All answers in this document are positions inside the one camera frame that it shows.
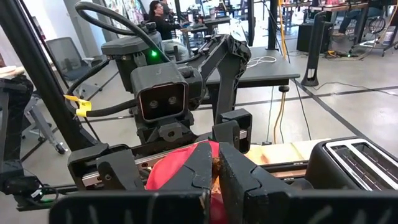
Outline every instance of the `concrete floor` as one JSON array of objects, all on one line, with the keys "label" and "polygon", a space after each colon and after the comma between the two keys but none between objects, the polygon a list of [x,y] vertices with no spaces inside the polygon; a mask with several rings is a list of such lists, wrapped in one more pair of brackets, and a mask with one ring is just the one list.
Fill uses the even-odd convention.
[{"label": "concrete floor", "polygon": [[[266,45],[266,39],[255,41],[257,46]],[[295,52],[295,40],[287,41],[291,54],[291,63],[302,75],[307,65],[306,56]],[[326,82],[341,82],[356,86],[328,84],[321,89],[307,88],[300,90],[305,114],[312,139],[342,138],[347,136],[366,136],[393,155],[398,156],[396,148],[398,133],[398,78],[396,77],[396,62],[398,54],[394,50],[381,57],[381,52],[374,50],[363,61],[332,62],[320,59],[318,78],[320,84]],[[106,71],[93,77],[90,82],[102,85],[109,83],[102,92],[91,100],[94,108],[104,108],[131,99],[124,91],[121,79],[114,65]],[[308,140],[307,127],[303,117],[300,100],[294,85],[290,82],[287,94],[285,115],[282,130],[285,142]],[[271,100],[271,87],[239,89],[238,108],[244,108],[253,115],[252,142],[267,141],[267,126]],[[269,139],[272,140],[272,128],[279,111],[281,94],[274,88],[274,102],[271,112]],[[45,105],[40,101],[39,107],[49,122],[53,123]],[[211,130],[211,110],[208,105],[201,106],[193,112],[195,116],[194,132],[197,134]],[[127,118],[127,111],[108,116],[106,121],[93,121],[92,125],[101,141],[112,144],[139,144],[136,127],[132,118]],[[55,132],[59,141],[63,141],[59,131]],[[36,137],[28,137],[22,142],[22,153],[32,149]],[[72,178],[67,169],[68,155],[59,155],[54,148],[44,142],[25,162],[24,167],[48,184],[69,184]],[[16,203],[11,196],[0,194],[0,217],[2,223],[46,223],[48,211],[17,212]]]}]

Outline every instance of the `office chair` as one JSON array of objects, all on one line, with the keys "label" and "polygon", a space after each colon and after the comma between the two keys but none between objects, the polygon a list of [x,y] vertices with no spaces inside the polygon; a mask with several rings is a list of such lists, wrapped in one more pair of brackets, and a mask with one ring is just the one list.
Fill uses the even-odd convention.
[{"label": "office chair", "polygon": [[[46,41],[49,47],[50,54],[56,60],[58,67],[60,68],[62,75],[68,82],[75,82],[84,74],[86,74],[91,69],[91,63],[94,58],[81,58],[79,51],[70,37],[61,37],[58,39]],[[77,95],[81,99],[84,99],[83,93],[86,89],[94,88],[95,91],[102,91],[100,87],[95,83],[94,85],[89,85],[82,83],[77,89]]]}]

